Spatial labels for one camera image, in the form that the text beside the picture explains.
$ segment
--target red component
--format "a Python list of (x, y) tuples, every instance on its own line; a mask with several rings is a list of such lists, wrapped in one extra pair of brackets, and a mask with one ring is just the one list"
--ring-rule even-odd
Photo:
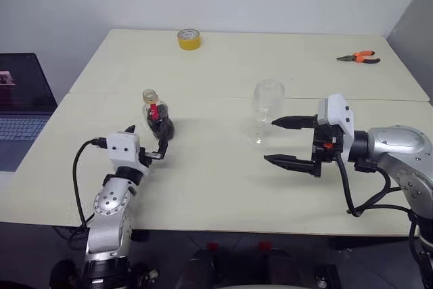
[(258, 249), (261, 251), (271, 250), (272, 249), (272, 242), (266, 242), (266, 241), (259, 242), (258, 243)]
[(158, 107), (155, 103), (150, 104), (150, 117), (153, 121), (158, 119)]
[(218, 243), (207, 243), (206, 247), (208, 250), (215, 252), (216, 250), (218, 250), (219, 244)]

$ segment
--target yellow tape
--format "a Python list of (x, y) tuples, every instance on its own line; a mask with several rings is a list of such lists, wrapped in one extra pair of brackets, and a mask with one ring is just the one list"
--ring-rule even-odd
[(198, 30), (193, 30), (192, 28), (181, 30), (177, 33), (177, 40), (179, 42), (179, 47), (184, 50), (195, 50), (202, 44), (200, 40), (200, 32)]

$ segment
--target white table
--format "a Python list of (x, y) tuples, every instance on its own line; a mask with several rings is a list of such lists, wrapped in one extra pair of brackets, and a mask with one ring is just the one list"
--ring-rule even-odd
[[(407, 216), (375, 210), (361, 218), (346, 214), (335, 164), (323, 165), (322, 178), (285, 171), (263, 154), (311, 155), (312, 131), (273, 127), (268, 148), (252, 147), (244, 136), (250, 99), (165, 97), (176, 128), (166, 159), (155, 162), (140, 185), (135, 227), (214, 231), (265, 231), (296, 234), (406, 236)], [(432, 108), (427, 102), (349, 100), (355, 127), (402, 124), (432, 137)], [(284, 114), (314, 114), (316, 99), (287, 99)], [(35, 141), (12, 181), (0, 191), (0, 221), (78, 225), (71, 180), (80, 145), (137, 125), (141, 145), (156, 140), (141, 115), (141, 94), (69, 94)], [(85, 214), (112, 168), (104, 150), (90, 147), (78, 165)], [(348, 174), (355, 202), (383, 186), (379, 175)], [(407, 206), (400, 192), (384, 202)]]
[[(379, 64), (339, 62), (376, 51)], [(176, 32), (112, 30), (71, 93), (251, 97), (261, 79), (274, 78), (288, 98), (428, 101), (386, 40), (375, 35), (279, 35), (203, 32), (202, 46), (184, 51)]]

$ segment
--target laptop keyboard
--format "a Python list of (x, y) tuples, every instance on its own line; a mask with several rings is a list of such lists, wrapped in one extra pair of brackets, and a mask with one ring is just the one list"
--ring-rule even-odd
[(35, 140), (47, 118), (0, 118), (1, 140)]

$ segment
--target orange pliers handle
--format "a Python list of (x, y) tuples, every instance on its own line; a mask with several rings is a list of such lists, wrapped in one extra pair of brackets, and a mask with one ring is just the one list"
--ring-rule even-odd
[(364, 62), (366, 64), (377, 64), (380, 59), (367, 59), (364, 58), (365, 56), (369, 56), (369, 55), (374, 55), (375, 51), (361, 51), (361, 52), (356, 52), (354, 53), (354, 57), (355, 57), (355, 62)]

